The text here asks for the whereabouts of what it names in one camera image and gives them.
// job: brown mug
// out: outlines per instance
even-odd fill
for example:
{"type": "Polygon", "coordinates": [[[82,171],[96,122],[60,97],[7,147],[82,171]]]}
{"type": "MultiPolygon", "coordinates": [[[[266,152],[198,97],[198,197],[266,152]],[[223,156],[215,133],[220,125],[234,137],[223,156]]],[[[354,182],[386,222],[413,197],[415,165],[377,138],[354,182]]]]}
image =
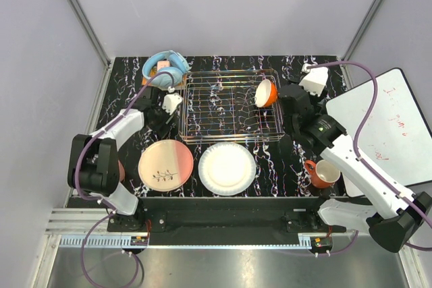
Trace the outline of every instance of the brown mug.
{"type": "Polygon", "coordinates": [[[330,187],[340,178],[340,171],[326,160],[321,160],[318,163],[307,160],[304,167],[311,176],[310,182],[320,189],[330,187]]]}

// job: table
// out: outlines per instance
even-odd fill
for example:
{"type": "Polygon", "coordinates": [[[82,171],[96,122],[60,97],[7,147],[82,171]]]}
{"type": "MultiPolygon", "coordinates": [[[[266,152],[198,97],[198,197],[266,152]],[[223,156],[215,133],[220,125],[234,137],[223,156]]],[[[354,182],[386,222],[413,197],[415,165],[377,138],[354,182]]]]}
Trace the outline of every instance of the table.
{"type": "MultiPolygon", "coordinates": [[[[299,82],[304,63],[337,61],[335,56],[206,56],[186,57],[192,71],[233,69],[274,69],[279,74],[281,85],[299,82]]],[[[147,57],[117,57],[113,64],[107,91],[103,100],[97,127],[104,126],[126,107],[138,92],[142,83],[142,66],[147,57]]],[[[328,99],[347,90],[339,67],[330,69],[327,83],[328,99]]],[[[171,130],[169,138],[182,141],[178,128],[171,130]]],[[[157,141],[154,132],[143,129],[134,134],[119,150],[119,159],[126,170],[125,186],[139,197],[213,197],[198,176],[201,154],[210,144],[188,145],[194,157],[191,178],[177,190],[161,193],[148,189],[138,175],[141,152],[157,141]]],[[[309,175],[304,169],[307,159],[318,158],[309,150],[284,136],[279,142],[256,143],[246,146],[257,162],[257,175],[252,185],[239,197],[295,197],[295,196],[342,196],[345,193],[342,180],[332,188],[318,190],[310,185],[309,175]]]]}

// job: light blue object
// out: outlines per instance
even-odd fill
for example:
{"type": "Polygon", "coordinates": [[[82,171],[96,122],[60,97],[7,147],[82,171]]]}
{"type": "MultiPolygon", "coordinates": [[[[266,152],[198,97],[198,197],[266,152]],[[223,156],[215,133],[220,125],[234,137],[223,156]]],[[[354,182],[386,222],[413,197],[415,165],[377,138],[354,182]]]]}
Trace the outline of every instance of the light blue object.
{"type": "MultiPolygon", "coordinates": [[[[150,72],[158,61],[168,60],[171,67],[162,67],[158,72],[169,72],[174,78],[174,85],[182,82],[183,75],[190,70],[187,60],[180,54],[174,51],[163,51],[150,57],[142,67],[142,76],[147,80],[150,79],[150,72]]],[[[171,78],[167,74],[156,77],[151,86],[168,88],[171,86],[171,78]]]]}

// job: dish rack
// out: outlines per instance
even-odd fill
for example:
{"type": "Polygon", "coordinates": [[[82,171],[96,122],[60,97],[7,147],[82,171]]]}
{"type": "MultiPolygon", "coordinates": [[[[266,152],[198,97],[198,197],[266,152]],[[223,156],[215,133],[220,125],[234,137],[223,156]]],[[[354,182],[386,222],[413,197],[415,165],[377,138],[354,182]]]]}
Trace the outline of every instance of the dish rack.
{"type": "Polygon", "coordinates": [[[275,70],[197,71],[186,77],[179,129],[188,144],[272,142],[283,135],[278,102],[257,108],[255,91],[264,80],[280,88],[275,70]]]}

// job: whiteboard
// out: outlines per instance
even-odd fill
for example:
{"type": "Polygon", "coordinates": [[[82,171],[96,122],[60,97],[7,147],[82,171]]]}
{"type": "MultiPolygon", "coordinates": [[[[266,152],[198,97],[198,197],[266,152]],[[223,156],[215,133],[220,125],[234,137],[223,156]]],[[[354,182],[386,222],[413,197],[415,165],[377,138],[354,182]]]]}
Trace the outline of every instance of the whiteboard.
{"type": "MultiPolygon", "coordinates": [[[[377,102],[360,133],[358,146],[402,185],[431,181],[431,131],[402,70],[385,72],[377,77],[377,82],[377,102]]],[[[368,81],[329,100],[327,112],[354,137],[372,95],[373,84],[368,81]]],[[[363,195],[349,179],[344,181],[347,195],[363,195]]]]}

